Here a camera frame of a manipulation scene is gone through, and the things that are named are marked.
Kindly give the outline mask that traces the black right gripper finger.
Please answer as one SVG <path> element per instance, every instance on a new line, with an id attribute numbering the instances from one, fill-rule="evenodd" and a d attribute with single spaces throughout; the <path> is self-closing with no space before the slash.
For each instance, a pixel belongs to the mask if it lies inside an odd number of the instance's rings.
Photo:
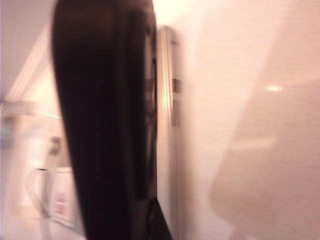
<path id="1" fill-rule="evenodd" d="M 153 197 L 149 203 L 147 240 L 173 240 L 157 197 Z"/>

